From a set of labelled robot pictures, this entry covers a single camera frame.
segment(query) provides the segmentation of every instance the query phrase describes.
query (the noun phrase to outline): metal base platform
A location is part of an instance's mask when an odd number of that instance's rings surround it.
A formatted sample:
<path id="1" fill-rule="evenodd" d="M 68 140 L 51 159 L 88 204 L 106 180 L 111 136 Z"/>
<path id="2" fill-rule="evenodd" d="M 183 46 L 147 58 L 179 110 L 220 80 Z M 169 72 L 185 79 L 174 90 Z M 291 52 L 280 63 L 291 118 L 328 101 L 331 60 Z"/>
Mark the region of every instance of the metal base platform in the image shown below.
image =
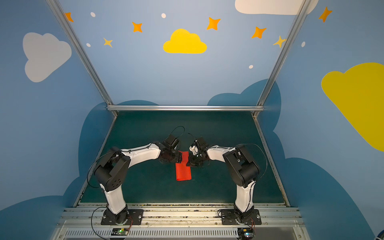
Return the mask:
<path id="1" fill-rule="evenodd" d="M 100 239 L 91 228 L 91 215 L 105 203 L 80 203 L 66 208 L 51 240 L 97 240 Z M 263 224 L 255 226 L 256 237 L 265 239 L 310 240 L 300 212 L 285 204 L 254 204 L 259 210 Z M 238 228 L 243 225 L 222 225 L 217 215 L 219 209 L 233 209 L 232 204 L 128 204 L 129 209 L 143 209 L 141 225 L 133 225 L 128 236 L 113 236 L 116 226 L 101 225 L 103 209 L 93 214 L 93 228 L 106 239 L 236 239 Z"/>

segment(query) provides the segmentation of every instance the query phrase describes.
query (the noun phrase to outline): yellow cloud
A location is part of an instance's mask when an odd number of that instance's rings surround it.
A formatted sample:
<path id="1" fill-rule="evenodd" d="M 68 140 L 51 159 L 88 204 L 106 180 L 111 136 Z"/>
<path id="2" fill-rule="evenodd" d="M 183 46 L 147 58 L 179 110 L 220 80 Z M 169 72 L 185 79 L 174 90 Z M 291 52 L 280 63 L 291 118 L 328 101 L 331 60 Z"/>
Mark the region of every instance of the yellow cloud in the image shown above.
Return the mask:
<path id="1" fill-rule="evenodd" d="M 177 29 L 172 33 L 170 41 L 163 45 L 167 53 L 203 53 L 207 45 L 200 41 L 196 33 L 189 33 L 185 29 Z"/>
<path id="2" fill-rule="evenodd" d="M 384 152 L 384 66 L 363 63 L 345 73 L 330 72 L 321 87 L 356 131 Z"/>

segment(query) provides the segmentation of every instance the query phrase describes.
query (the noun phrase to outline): white cloud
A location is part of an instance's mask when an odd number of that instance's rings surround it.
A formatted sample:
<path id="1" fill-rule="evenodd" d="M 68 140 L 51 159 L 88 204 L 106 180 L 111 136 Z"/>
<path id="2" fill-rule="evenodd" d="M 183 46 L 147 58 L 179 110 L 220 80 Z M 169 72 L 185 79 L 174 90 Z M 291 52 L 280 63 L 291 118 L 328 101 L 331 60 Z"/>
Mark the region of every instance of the white cloud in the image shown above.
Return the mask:
<path id="1" fill-rule="evenodd" d="M 245 14 L 276 14 L 296 15 L 302 0 L 236 0 L 235 8 Z M 307 14 L 317 5 L 318 0 L 312 0 Z"/>
<path id="2" fill-rule="evenodd" d="M 46 79 L 63 65 L 72 55 L 71 46 L 46 33 L 27 33 L 23 38 L 23 49 L 28 58 L 25 74 L 35 83 Z"/>

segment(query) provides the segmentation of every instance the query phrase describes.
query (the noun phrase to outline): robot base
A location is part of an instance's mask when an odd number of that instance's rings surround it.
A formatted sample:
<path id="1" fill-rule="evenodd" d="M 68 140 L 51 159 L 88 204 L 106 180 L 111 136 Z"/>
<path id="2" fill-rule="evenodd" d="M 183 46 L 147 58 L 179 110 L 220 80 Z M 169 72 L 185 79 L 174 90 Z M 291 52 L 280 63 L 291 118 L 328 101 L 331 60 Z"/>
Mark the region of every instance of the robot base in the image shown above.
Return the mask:
<path id="1" fill-rule="evenodd" d="M 103 213 L 101 219 L 102 225 L 140 225 L 144 210 L 142 209 L 128 209 L 127 206 L 118 214 L 113 214 L 109 208 Z"/>
<path id="2" fill-rule="evenodd" d="M 252 225 L 252 220 L 255 222 L 255 225 L 261 225 L 262 220 L 260 218 L 259 210 L 253 209 L 253 206 L 248 211 L 241 213 L 236 205 L 235 209 L 220 209 L 221 212 L 221 223 L 223 225 L 241 225 L 245 223 Z"/>

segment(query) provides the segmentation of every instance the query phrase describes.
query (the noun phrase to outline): orange star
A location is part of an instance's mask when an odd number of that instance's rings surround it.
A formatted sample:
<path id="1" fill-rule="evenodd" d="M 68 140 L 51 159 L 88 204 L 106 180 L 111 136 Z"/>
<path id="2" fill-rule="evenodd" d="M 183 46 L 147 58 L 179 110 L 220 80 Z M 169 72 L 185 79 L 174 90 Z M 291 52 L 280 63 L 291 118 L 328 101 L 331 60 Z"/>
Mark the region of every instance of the orange star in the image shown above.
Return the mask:
<path id="1" fill-rule="evenodd" d="M 327 7 L 325 7 L 325 10 L 324 12 L 322 13 L 322 15 L 319 17 L 319 19 L 322 19 L 323 20 L 323 23 L 325 22 L 325 20 L 327 19 L 328 15 L 331 13 L 332 11 L 329 11 Z"/>
<path id="2" fill-rule="evenodd" d="M 251 38 L 262 38 L 263 32 L 266 30 L 266 28 L 260 29 L 256 27 L 255 34 Z"/>
<path id="3" fill-rule="evenodd" d="M 141 32 L 142 33 L 142 31 L 141 31 L 141 25 L 142 25 L 142 23 L 139 23 L 139 24 L 136 24 L 136 23 L 134 23 L 134 22 L 132 22 L 133 23 L 133 32 L 136 32 L 136 31 L 139 31 L 139 32 Z"/>
<path id="4" fill-rule="evenodd" d="M 218 22 L 220 21 L 221 19 L 212 19 L 212 18 L 209 18 L 209 25 L 207 27 L 207 30 L 208 29 L 215 29 L 217 31 L 217 24 Z"/>
<path id="5" fill-rule="evenodd" d="M 71 18 L 71 13 L 66 13 L 65 16 L 68 18 L 68 21 L 73 22 Z"/>

